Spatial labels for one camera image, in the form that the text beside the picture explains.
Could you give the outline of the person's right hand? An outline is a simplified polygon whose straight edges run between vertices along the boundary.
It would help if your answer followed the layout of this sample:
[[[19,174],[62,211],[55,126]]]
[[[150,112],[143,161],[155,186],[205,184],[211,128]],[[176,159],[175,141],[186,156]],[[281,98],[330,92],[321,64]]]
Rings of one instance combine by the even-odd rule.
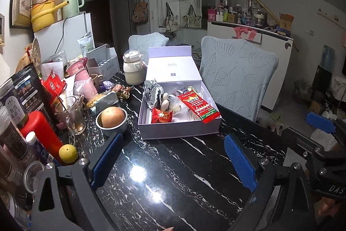
[[[334,217],[337,214],[340,206],[341,204],[337,204],[335,200],[322,197],[321,200],[317,202],[317,216]]]

